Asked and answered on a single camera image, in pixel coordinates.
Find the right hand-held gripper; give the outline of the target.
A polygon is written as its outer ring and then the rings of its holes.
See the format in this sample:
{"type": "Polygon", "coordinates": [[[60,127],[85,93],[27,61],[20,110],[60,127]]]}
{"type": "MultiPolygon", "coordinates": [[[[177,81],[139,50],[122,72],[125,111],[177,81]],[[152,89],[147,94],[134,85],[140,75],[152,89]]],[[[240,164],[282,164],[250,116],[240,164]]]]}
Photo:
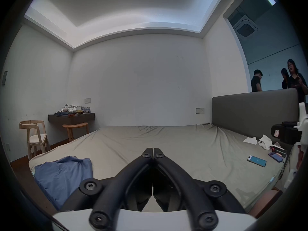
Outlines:
{"type": "Polygon", "coordinates": [[[306,104],[299,103],[299,121],[282,122],[273,125],[271,135],[281,142],[290,145],[298,145],[302,152],[306,153],[308,146],[308,115],[306,104]]]}

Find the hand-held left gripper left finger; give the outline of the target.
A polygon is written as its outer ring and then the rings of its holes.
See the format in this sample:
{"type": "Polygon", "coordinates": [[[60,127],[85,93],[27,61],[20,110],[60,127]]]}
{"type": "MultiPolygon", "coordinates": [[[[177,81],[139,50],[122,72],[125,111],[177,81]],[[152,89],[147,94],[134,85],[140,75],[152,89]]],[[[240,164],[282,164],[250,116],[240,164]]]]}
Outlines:
{"type": "Polygon", "coordinates": [[[114,230],[120,209],[142,211],[152,196],[153,148],[147,148],[116,176],[89,178],[69,196],[59,212],[92,209],[89,224],[95,230],[114,230]]]}

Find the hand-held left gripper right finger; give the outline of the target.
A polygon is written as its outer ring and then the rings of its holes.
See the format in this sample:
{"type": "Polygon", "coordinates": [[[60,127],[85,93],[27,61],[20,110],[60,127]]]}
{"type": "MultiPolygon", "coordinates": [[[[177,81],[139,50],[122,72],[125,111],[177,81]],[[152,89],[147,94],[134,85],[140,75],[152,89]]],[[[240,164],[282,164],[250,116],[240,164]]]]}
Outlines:
{"type": "Polygon", "coordinates": [[[244,208],[220,181],[195,180],[178,164],[153,149],[153,195],[163,212],[187,210],[193,230],[213,230],[215,210],[245,214],[244,208]]]}

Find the person's right hand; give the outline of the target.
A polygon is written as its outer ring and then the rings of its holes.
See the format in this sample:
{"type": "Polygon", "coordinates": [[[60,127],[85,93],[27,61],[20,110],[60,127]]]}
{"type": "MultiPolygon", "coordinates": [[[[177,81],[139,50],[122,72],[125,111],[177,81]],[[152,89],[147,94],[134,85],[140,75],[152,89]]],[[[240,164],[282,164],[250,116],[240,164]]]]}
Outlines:
{"type": "Polygon", "coordinates": [[[296,169],[299,170],[301,164],[302,164],[302,160],[303,160],[303,156],[304,156],[304,152],[301,150],[301,145],[298,145],[298,160],[297,160],[297,164],[296,164],[296,169]]]}

